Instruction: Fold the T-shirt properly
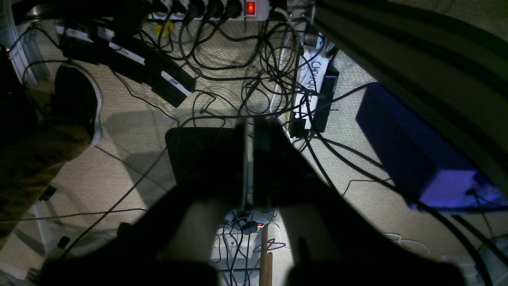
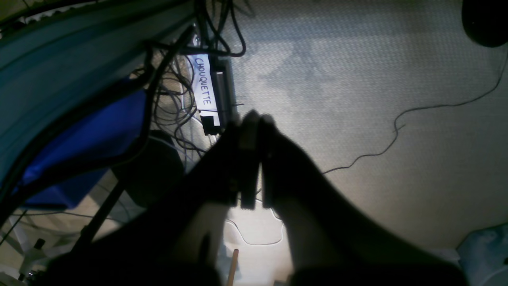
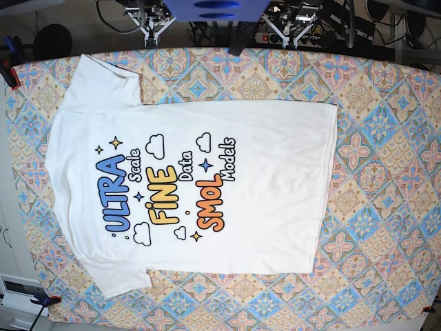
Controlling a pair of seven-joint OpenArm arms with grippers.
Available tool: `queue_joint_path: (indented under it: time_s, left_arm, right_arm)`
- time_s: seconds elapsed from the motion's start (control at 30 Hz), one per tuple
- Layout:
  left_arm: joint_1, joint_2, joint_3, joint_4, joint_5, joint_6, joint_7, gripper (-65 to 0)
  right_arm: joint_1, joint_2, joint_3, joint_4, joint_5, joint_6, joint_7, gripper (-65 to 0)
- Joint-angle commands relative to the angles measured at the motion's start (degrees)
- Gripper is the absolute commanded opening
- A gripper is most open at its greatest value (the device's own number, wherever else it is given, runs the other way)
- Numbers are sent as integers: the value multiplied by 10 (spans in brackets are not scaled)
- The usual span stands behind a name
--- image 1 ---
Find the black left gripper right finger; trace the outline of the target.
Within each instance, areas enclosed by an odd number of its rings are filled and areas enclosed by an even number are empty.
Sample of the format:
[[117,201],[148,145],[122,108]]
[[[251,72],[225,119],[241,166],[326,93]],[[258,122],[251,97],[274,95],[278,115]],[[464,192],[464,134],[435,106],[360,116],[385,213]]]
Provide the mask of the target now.
[[253,126],[253,205],[277,209],[294,267],[287,286],[463,286],[453,264],[398,246],[327,185],[275,120]]

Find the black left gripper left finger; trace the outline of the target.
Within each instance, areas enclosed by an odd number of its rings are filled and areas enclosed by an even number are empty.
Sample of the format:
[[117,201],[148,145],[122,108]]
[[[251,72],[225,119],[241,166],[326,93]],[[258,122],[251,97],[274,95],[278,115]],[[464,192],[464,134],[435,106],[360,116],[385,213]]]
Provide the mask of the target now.
[[[246,153],[244,156],[245,176]],[[45,264],[42,286],[216,286],[209,259],[227,213],[244,206],[242,188],[191,181],[171,189],[136,223],[97,250]]]

